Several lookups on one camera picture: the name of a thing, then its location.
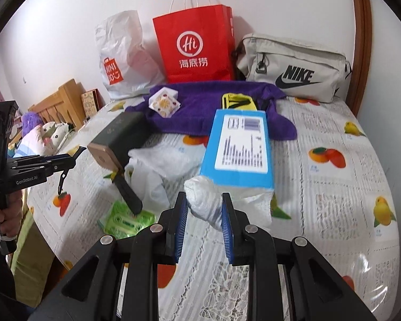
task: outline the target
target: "human hand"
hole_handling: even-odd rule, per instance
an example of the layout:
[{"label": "human hand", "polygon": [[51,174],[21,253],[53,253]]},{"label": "human hand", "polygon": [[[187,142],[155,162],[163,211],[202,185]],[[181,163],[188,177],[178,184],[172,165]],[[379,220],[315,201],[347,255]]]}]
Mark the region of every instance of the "human hand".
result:
[{"label": "human hand", "polygon": [[9,204],[4,210],[0,210],[0,231],[9,238],[19,233],[22,221],[22,191],[16,191],[9,195]]}]

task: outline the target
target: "nike swoosh logo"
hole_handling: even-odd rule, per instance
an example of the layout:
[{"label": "nike swoosh logo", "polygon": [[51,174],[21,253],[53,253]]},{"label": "nike swoosh logo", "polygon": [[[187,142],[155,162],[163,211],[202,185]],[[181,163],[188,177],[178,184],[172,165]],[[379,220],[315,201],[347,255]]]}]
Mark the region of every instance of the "nike swoosh logo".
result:
[{"label": "nike swoosh logo", "polygon": [[278,88],[281,88],[281,89],[290,89],[290,88],[295,88],[295,87],[301,87],[301,86],[303,86],[303,85],[310,85],[310,84],[321,83],[321,82],[285,83],[285,82],[282,80],[282,75],[283,75],[283,74],[281,74],[281,75],[276,79],[276,82],[275,82],[275,85],[276,85]]}]

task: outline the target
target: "silver bolt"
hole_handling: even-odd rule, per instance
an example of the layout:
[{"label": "silver bolt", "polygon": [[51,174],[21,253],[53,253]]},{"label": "silver bolt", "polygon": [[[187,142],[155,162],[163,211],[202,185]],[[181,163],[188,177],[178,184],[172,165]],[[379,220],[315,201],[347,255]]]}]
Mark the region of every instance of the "silver bolt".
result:
[{"label": "silver bolt", "polygon": [[297,246],[306,246],[307,245],[307,240],[303,237],[295,238],[294,242]]},{"label": "silver bolt", "polygon": [[246,230],[248,233],[257,233],[257,232],[258,232],[257,226],[255,226],[255,225],[253,225],[253,224],[247,225],[247,226],[245,227],[245,230]]},{"label": "silver bolt", "polygon": [[103,245],[108,245],[112,243],[113,237],[111,235],[104,235],[99,242]]},{"label": "silver bolt", "polygon": [[158,224],[158,223],[153,224],[153,225],[150,227],[150,231],[151,231],[152,233],[160,233],[160,232],[162,231],[162,229],[163,229],[162,225],[160,225],[160,224]]}]

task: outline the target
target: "blue box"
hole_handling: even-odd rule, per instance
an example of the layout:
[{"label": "blue box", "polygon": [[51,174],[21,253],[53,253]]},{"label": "blue box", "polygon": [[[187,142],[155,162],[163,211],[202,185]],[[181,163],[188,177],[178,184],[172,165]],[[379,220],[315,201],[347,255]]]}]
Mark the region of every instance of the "blue box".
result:
[{"label": "blue box", "polygon": [[217,185],[274,189],[266,113],[217,110],[200,174]]}]

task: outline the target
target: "green plastic wrapper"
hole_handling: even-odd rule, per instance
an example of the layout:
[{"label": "green plastic wrapper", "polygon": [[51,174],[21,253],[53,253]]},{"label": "green plastic wrapper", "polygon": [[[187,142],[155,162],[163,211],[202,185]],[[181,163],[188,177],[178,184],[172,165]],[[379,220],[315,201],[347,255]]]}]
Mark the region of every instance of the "green plastic wrapper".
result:
[{"label": "green plastic wrapper", "polygon": [[98,221],[104,233],[116,239],[129,238],[139,231],[156,223],[156,217],[151,212],[142,210],[135,216],[126,203],[115,201],[108,213]]}]

